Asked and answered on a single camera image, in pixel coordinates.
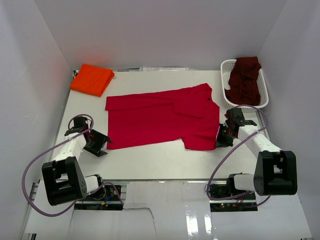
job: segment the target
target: wire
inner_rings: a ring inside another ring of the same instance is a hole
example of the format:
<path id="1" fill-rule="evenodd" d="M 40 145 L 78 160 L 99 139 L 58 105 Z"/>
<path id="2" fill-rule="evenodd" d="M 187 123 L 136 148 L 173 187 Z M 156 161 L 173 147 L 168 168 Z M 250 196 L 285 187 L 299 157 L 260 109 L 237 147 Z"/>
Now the wire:
<path id="1" fill-rule="evenodd" d="M 121 203 L 122 206 L 123 206 L 123 205 L 124 205 L 124 202 L 123 202 L 122 199 L 121 199 L 121 196 L 120 196 L 120 194 L 119 194 L 119 192 L 118 192 L 118 189 L 117 189 L 116 186 L 115 186 L 112 182 L 110 182 L 110 181 L 106 181 L 106 182 L 102 183 L 96 190 L 90 192 L 89 194 L 95 194 L 100 188 L 102 188 L 102 187 L 105 186 L 105 185 L 111 185 L 111 186 L 113 187 L 113 189 L 115 190 L 115 192 L 116 192 L 116 194 L 117 194 L 117 196 L 118 196 L 118 198 L 119 198 L 120 203 Z"/>
<path id="2" fill-rule="evenodd" d="M 77 118 L 77 117 L 80 117 L 80 116 L 85 116 L 85 117 L 90 118 L 90 121 L 91 121 L 90 127 L 89 127 L 88 129 L 86 129 L 86 130 L 78 133 L 77 135 L 75 135 L 75 136 L 73 136 L 73 137 L 70 137 L 70 138 L 68 138 L 67 140 L 64 140 L 64 141 L 58 143 L 57 145 L 55 145 L 55 146 L 53 146 L 53 147 L 50 147 L 49 149 L 47 149 L 47 150 L 45 150 L 44 152 L 40 153 L 38 156 L 36 156 L 34 159 L 32 159 L 32 160 L 29 162 L 29 164 L 25 167 L 25 170 L 24 170 L 24 172 L 23 172 L 23 174 L 22 174 L 21 187 L 22 187 L 22 192 L 23 192 L 23 195 L 24 195 L 26 201 L 29 203 L 29 205 L 30 205 L 35 211 L 37 211 L 39 214 L 44 215 L 44 216 L 46 216 L 46 217 L 57 217 L 57 216 L 60 216 L 60 215 L 64 214 L 64 213 L 67 212 L 69 209 L 71 209 L 71 208 L 75 205 L 75 203 L 76 203 L 77 201 L 74 201 L 74 202 L 71 203 L 71 205 L 68 206 L 65 210 L 63 210 L 63 211 L 61 211 L 61 212 L 58 212 L 58 213 L 50 214 L 50 213 L 47 213 L 47 212 L 42 211 L 41 209 L 39 209 L 39 208 L 32 202 L 32 200 L 30 199 L 30 197 L 29 197 L 29 195 L 28 195 L 28 193 L 27 193 L 27 189 L 26 189 L 26 176 L 27 176 L 27 172 L 28 172 L 29 168 L 31 167 L 31 165 L 32 165 L 35 161 L 37 161 L 39 158 L 41 158 L 41 157 L 44 156 L 45 154 L 51 152 L 52 150 L 60 147 L 61 145 L 65 144 L 65 143 L 67 143 L 67 142 L 69 142 L 69 141 L 71 141 L 72 139 L 75 139 L 75 138 L 81 136 L 82 134 L 87 133 L 88 131 L 90 131 L 90 130 L 93 128 L 93 126 L 94 126 L 94 119 L 93 119 L 90 115 L 88 115 L 88 114 L 79 114 L 79 115 L 74 116 L 74 117 L 69 121 L 69 123 L 68 123 L 68 129 L 69 129 L 69 130 L 70 130 L 70 123 L 72 122 L 72 120 L 73 120 L 74 118 Z M 113 185 L 111 182 L 109 182 L 109 184 L 111 184 L 111 185 L 113 186 L 113 188 L 116 190 L 116 192 L 118 193 L 118 190 L 117 190 L 116 186 Z M 102 188 L 102 186 L 103 186 L 103 184 L 100 185 L 95 191 L 91 192 L 90 194 L 95 193 L 95 192 L 98 191 L 100 188 Z"/>
<path id="3" fill-rule="evenodd" d="M 240 204 L 242 204 L 243 200 L 245 199 L 245 196 L 242 196 L 242 197 L 238 197 L 238 199 L 236 200 L 235 203 L 232 204 L 232 207 L 237 207 L 239 206 Z"/>
<path id="4" fill-rule="evenodd" d="M 256 208 L 256 207 L 259 207 L 260 205 L 264 204 L 266 201 L 269 200 L 271 196 L 268 196 L 265 198 L 265 200 L 263 200 L 262 202 L 256 204 L 256 205 L 252 205 L 252 206 L 243 206 L 244 208 Z"/>
<path id="5" fill-rule="evenodd" d="M 236 206 L 239 206 L 239 205 L 241 205 L 243 202 L 244 202 L 244 200 L 245 200 L 245 196 L 242 196 L 242 198 L 241 198 L 241 200 L 240 200 L 240 202 L 239 203 L 237 203 L 236 202 Z"/>
<path id="6" fill-rule="evenodd" d="M 106 190 L 105 188 L 103 188 L 103 189 L 104 189 L 103 197 L 100 197 L 99 199 L 96 199 L 96 198 L 94 198 L 94 197 L 92 197 L 92 198 L 93 198 L 94 200 L 97 200 L 97 201 L 103 199 L 103 198 L 106 196 L 106 194 L 107 194 L 107 190 Z"/>
<path id="7" fill-rule="evenodd" d="M 104 202 L 107 203 L 110 199 L 112 199 L 112 195 L 109 196 Z"/>
<path id="8" fill-rule="evenodd" d="M 258 129 L 258 131 L 255 131 L 254 133 L 250 134 L 247 138 L 245 138 L 244 140 L 242 140 L 238 145 L 236 145 L 234 148 L 232 148 L 230 150 L 230 152 L 227 153 L 227 155 L 224 156 L 224 158 L 219 162 L 219 164 L 216 166 L 216 168 L 214 169 L 213 173 L 211 174 L 211 177 L 209 178 L 209 181 L 208 181 L 208 186 L 211 185 L 212 183 L 212 180 L 214 179 L 214 176 L 216 175 L 218 169 L 221 167 L 221 165 L 228 159 L 228 157 L 235 151 L 237 150 L 242 144 L 244 144 L 246 141 L 248 141 L 250 138 L 252 138 L 254 135 L 256 135 L 258 132 L 261 132 L 262 130 L 265 130 L 268 126 L 269 126 L 269 121 L 268 121 L 268 118 L 266 116 L 266 114 L 261 111 L 259 108 L 255 107 L 255 106 L 250 106 L 250 105 L 247 105 L 247 104 L 241 104 L 241 105 L 238 105 L 238 106 L 235 106 L 234 108 L 239 108 L 239 107 L 249 107 L 249 108 L 253 108 L 255 110 L 257 110 L 258 112 L 260 112 L 264 119 L 265 119 L 265 126 L 264 127 L 261 127 L 260 129 Z M 219 200 L 230 200 L 230 199 L 234 199 L 234 198 L 238 198 L 238 197 L 242 197 L 242 196 L 245 196 L 245 195 L 249 195 L 251 194 L 251 192 L 247 191 L 247 192 L 244 192 L 244 193 L 240 193 L 240 194 L 237 194 L 237 195 L 234 195 L 234 196 L 227 196 L 227 197 L 221 197 L 221 198 L 215 198 L 215 197 L 211 197 L 210 195 L 210 187 L 207 187 L 206 188 L 206 195 L 208 196 L 208 198 L 210 200 L 215 200 L 215 201 L 219 201 Z"/>

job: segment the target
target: white laundry basket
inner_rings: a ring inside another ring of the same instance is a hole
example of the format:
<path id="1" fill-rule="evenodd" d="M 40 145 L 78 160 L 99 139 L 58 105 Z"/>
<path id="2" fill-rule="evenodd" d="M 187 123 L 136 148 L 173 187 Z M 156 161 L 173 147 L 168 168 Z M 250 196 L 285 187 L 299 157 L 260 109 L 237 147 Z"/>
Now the white laundry basket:
<path id="1" fill-rule="evenodd" d="M 234 69 L 235 64 L 236 64 L 236 59 L 229 59 L 225 60 L 223 63 L 221 63 L 221 81 L 222 81 L 222 92 L 223 92 L 223 97 L 225 100 L 225 107 L 226 109 L 232 109 L 233 107 L 237 106 L 237 104 L 234 104 L 230 102 L 225 93 L 225 89 L 229 90 L 230 85 L 229 85 L 229 79 L 230 79 L 230 73 Z M 258 106 L 254 106 L 258 109 L 264 108 L 268 102 L 269 102 L 269 96 L 268 96 L 268 91 L 267 91 L 267 86 L 264 78 L 264 74 L 262 70 L 259 70 L 259 75 L 257 79 L 257 84 L 259 88 L 259 93 L 261 96 L 260 99 L 260 104 Z M 243 112 L 255 112 L 256 110 L 254 108 L 249 108 L 249 107 L 241 107 Z"/>

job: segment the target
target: white tabletop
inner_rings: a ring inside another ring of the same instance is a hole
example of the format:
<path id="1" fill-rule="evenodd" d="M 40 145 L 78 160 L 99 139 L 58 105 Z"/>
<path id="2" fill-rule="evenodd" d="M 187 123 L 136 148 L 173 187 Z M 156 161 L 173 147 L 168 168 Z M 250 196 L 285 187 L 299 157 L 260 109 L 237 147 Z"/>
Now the white tabletop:
<path id="1" fill-rule="evenodd" d="M 91 115 L 94 118 L 93 128 L 107 134 L 108 112 L 105 111 L 107 96 L 174 90 L 202 83 L 208 83 L 212 87 L 212 100 L 220 106 L 220 115 L 222 115 L 220 120 L 224 121 L 223 114 L 226 109 L 224 108 L 220 71 L 117 72 L 116 77 L 102 97 L 90 96 L 76 91 L 70 92 L 57 143 L 64 139 L 69 120 L 78 114 Z M 259 124 L 256 113 L 246 113 L 245 117 Z M 228 147 L 213 151 L 187 150 L 181 140 L 176 140 L 108 150 L 108 155 L 100 158 L 84 151 L 80 156 L 79 164 L 84 176 L 100 174 L 106 180 L 208 179 L 219 161 L 230 149 Z M 226 178 L 229 174 L 240 172 L 254 173 L 256 161 L 250 150 L 243 145 L 222 165 L 216 177 Z M 264 198 L 257 196 L 257 202 L 261 202 Z M 139 227 L 143 226 L 143 230 L 139 230 L 140 228 L 137 227 L 137 232 L 133 233 L 131 227 L 133 222 L 147 216 L 135 212 L 134 214 L 138 214 L 138 216 L 134 215 L 134 218 L 126 221 L 128 219 L 126 214 L 124 211 L 75 210 L 72 221 L 66 220 L 64 227 L 65 231 L 69 231 L 72 235 L 76 227 L 79 229 L 82 226 L 90 226 L 93 233 L 90 230 L 85 230 L 83 239 L 88 239 L 86 232 L 91 238 L 93 234 L 95 237 L 99 234 L 105 234 L 106 230 L 100 227 L 101 221 L 104 226 L 112 226 L 110 230 L 112 236 L 128 233 L 136 239 L 144 239 L 144 231 L 147 228 L 150 231 L 154 229 L 153 225 L 146 227 L 146 224 L 138 224 Z M 297 194 L 294 196 L 273 196 L 255 212 L 212 212 L 211 221 L 213 232 L 217 234 L 218 239 L 222 240 L 291 240 L 311 237 Z M 73 223 L 73 228 L 69 229 L 70 222 Z M 39 233 L 36 236 L 37 239 L 42 239 L 42 237 L 48 239 L 48 231 L 41 227 L 43 224 L 39 220 L 32 221 L 31 224 L 31 227 L 36 229 L 31 232 Z M 59 224 L 48 222 L 47 226 L 55 230 L 54 226 L 59 226 Z M 118 228 L 115 226 L 121 226 L 121 231 L 116 231 L 115 229 Z"/>
<path id="2" fill-rule="evenodd" d="M 64 139 L 69 120 L 78 114 L 89 114 L 94 119 L 94 129 L 108 134 L 106 97 L 127 94 L 151 93 L 193 87 L 208 83 L 212 88 L 212 100 L 220 106 L 220 121 L 224 121 L 224 98 L 220 71 L 147 71 L 116 72 L 102 97 L 71 90 L 57 143 Z M 246 113 L 246 119 L 258 124 L 256 113 Z M 109 180 L 149 179 L 208 179 L 220 160 L 230 151 L 217 148 L 213 151 L 185 149 L 181 139 L 144 146 L 107 150 L 108 154 L 96 157 L 84 151 L 79 165 L 84 176 L 100 174 Z M 229 174 L 254 173 L 256 158 L 246 146 L 241 146 L 216 174 L 226 178 Z"/>

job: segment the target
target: folded towel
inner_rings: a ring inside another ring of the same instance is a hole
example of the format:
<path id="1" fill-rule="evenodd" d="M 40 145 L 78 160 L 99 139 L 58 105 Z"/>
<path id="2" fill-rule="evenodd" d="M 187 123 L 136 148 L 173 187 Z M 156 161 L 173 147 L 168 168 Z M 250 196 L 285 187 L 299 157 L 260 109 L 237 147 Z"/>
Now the folded towel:
<path id="1" fill-rule="evenodd" d="M 101 97 L 114 76 L 112 69 L 83 64 L 70 89 Z"/>

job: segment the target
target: white wall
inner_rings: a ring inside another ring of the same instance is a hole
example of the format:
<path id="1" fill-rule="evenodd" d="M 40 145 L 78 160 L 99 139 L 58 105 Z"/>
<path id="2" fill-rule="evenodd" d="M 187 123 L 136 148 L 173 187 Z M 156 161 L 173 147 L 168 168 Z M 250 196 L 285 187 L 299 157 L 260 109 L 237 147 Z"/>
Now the white wall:
<path id="1" fill-rule="evenodd" d="M 320 239 L 320 3 L 289 0 L 258 55 L 270 97 L 273 142 L 297 157 L 298 193 Z"/>
<path id="2" fill-rule="evenodd" d="M 33 0 L 0 1 L 0 53 L 0 238 L 16 240 L 27 210 L 22 173 L 53 143 L 72 72 Z"/>
<path id="3" fill-rule="evenodd" d="M 287 0 L 35 0 L 73 70 L 220 69 L 256 56 Z"/>

